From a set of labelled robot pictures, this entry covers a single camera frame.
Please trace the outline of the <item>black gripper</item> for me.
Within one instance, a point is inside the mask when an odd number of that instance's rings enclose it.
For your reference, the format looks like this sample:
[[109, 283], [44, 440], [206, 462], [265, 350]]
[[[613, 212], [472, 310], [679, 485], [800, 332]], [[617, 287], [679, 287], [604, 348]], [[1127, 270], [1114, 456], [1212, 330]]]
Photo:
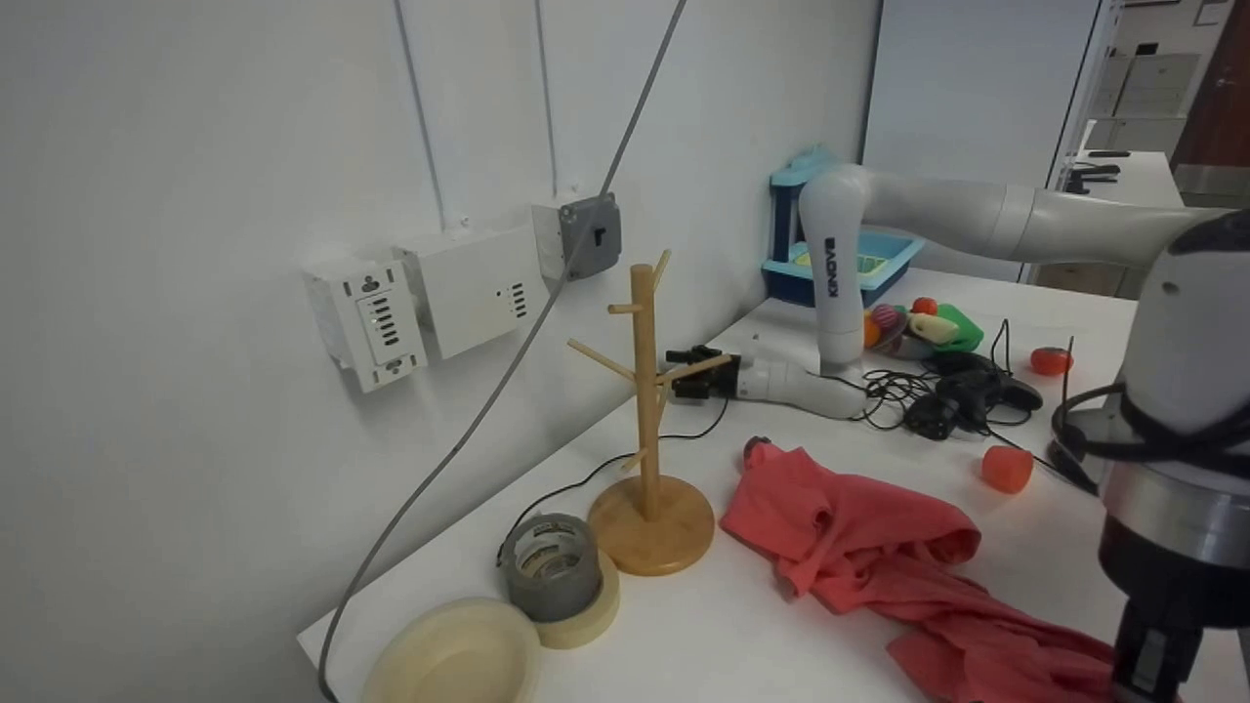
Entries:
[[1174, 703], [1205, 630], [1250, 630], [1250, 574], [1165, 550], [1110, 518], [1097, 561], [1123, 593], [1114, 645], [1122, 703]]

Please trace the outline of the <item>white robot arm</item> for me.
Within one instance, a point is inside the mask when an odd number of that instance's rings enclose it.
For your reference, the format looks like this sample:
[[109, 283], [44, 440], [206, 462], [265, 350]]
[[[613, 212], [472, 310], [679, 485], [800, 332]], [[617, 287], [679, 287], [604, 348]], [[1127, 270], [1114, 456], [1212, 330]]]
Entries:
[[1122, 703], [1174, 703], [1199, 642], [1245, 626], [1250, 583], [1250, 212], [1132, 206], [1066, 193], [913, 180], [834, 163], [795, 198], [813, 255], [814, 365], [759, 369], [755, 396], [834, 421], [867, 397], [860, 235], [895, 228], [1003, 263], [1123, 263], [1145, 272], [1105, 425], [1068, 405], [1054, 434], [1105, 465], [1100, 570], [1122, 587]]

